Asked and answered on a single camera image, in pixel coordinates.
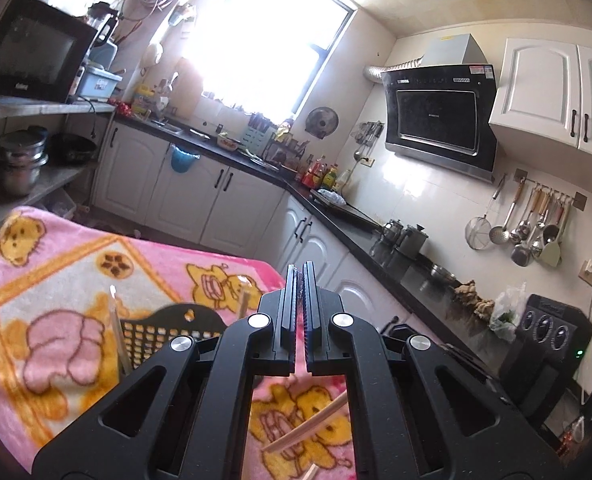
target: pipe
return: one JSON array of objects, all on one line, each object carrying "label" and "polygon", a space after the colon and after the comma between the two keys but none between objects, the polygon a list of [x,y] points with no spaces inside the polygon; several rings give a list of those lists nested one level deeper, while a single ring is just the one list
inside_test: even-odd
[{"label": "pipe", "polygon": [[382,83],[383,72],[389,72],[390,70],[403,70],[405,68],[417,68],[420,66],[422,60],[423,56],[394,66],[367,65],[364,69],[362,69],[362,74],[372,82]]}]

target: black microwave oven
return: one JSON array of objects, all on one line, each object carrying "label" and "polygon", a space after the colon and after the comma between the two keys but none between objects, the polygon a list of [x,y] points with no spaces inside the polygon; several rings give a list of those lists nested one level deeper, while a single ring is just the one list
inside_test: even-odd
[{"label": "black microwave oven", "polygon": [[41,0],[0,17],[0,95],[64,103],[98,31]]},{"label": "black microwave oven", "polygon": [[388,150],[493,181],[498,143],[489,126],[491,65],[422,66],[383,72]]}]

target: silver round pivot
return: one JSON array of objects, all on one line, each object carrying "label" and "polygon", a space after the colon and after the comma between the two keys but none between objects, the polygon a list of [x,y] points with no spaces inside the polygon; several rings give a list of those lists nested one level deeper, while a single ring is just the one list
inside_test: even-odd
[{"label": "silver round pivot", "polygon": [[172,339],[171,347],[172,350],[176,350],[177,352],[184,352],[185,350],[189,350],[192,347],[192,344],[194,342],[192,341],[191,337],[187,337],[187,336],[180,336],[177,338]]},{"label": "silver round pivot", "polygon": [[269,325],[272,320],[267,314],[252,314],[247,318],[247,322],[254,328],[262,328]]},{"label": "silver round pivot", "polygon": [[349,314],[340,313],[334,315],[332,322],[336,326],[350,326],[354,323],[354,318]]},{"label": "silver round pivot", "polygon": [[415,335],[409,340],[409,343],[416,350],[427,350],[432,345],[432,341],[424,335]]}]

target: shelf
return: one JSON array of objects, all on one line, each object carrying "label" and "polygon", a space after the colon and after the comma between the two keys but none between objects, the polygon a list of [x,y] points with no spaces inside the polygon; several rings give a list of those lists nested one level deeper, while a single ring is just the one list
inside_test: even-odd
[{"label": "shelf", "polygon": [[[99,114],[114,111],[114,106],[107,103],[94,103],[94,108],[96,109],[96,113]],[[0,97],[0,119],[6,117],[89,113],[92,113],[92,107],[84,101],[67,105],[46,101],[32,101],[30,99]]]},{"label": "shelf", "polygon": [[74,180],[86,169],[87,166],[44,166],[32,192],[28,196],[20,198],[10,197],[0,185],[0,227],[13,208],[35,204],[55,189]]}]

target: power outlet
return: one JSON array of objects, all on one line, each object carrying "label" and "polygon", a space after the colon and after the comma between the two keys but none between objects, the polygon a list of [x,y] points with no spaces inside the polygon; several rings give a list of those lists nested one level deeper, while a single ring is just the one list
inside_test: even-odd
[{"label": "power outlet", "polygon": [[588,263],[589,263],[588,260],[585,260],[583,262],[583,266],[580,268],[580,272],[578,273],[578,277],[581,280],[583,280],[585,283],[587,283],[589,286],[592,287],[592,270],[591,270],[591,272],[588,272],[586,270]]}]

